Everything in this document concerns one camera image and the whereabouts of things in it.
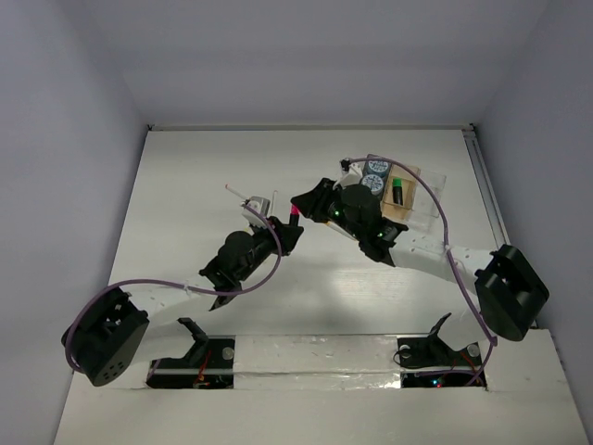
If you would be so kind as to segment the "black pink highlighter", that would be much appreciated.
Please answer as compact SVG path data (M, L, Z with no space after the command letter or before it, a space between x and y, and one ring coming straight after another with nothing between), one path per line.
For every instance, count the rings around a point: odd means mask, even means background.
M291 215L289 214L289 225L293 226L293 227L298 227L299 225L299 218L300 218L300 212L298 215Z

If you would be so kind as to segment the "black green highlighter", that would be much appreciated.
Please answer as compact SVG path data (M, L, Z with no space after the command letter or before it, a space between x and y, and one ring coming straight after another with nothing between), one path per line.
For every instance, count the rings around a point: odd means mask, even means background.
M392 198L393 198L393 202L395 204L397 204L399 206L402 206L404 204L402 182L401 182L401 186L395 187L395 186L393 186L393 181L392 181Z

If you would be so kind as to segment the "blue white round jar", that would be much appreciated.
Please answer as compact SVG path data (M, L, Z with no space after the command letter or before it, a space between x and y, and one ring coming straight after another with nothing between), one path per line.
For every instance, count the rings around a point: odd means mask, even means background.
M385 177L390 173L391 164L379 159L367 159L364 164L363 172L367 174L376 174Z

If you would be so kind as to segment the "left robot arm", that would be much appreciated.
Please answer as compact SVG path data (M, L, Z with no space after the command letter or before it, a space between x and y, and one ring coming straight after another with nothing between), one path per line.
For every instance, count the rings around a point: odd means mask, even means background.
M210 366L230 368L222 356L226 337L212 338L197 324L196 312L212 298L212 310L267 284L280 264L251 286L254 272L269 258L292 253L304 229L292 214L287 223L274 216L253 214L249 231L235 231L224 240L215 257L198 276L209 288L188 283L136 278L107 286L76 316L61 338L70 368L85 375L95 387L123 376L132 365L149 365L145 382L154 387L165 369L187 369L196 383L211 388L216 378Z

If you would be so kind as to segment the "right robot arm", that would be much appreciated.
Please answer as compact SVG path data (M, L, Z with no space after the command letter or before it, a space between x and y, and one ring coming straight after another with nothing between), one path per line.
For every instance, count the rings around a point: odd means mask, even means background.
M523 340L549 299L546 286L518 248L454 247L412 230L384 217L378 198L362 184L342 187L323 178L291 202L305 218L339 227L372 261L460 287L468 309L444 316L433 328L426 351L434 362L450 362L474 342Z

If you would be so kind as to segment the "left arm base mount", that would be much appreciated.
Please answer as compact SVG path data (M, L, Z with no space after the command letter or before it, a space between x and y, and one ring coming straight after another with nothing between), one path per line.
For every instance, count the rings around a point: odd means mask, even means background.
M235 337L209 337L194 320L177 324L191 334L193 344L181 358L150 363L146 385L152 389L232 389Z

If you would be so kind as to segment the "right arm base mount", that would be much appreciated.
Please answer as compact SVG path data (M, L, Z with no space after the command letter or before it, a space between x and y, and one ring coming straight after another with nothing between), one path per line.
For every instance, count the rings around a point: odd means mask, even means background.
M485 388L483 359L477 343L454 351L438 336L447 313L425 337L397 341L392 361L402 370L404 388Z

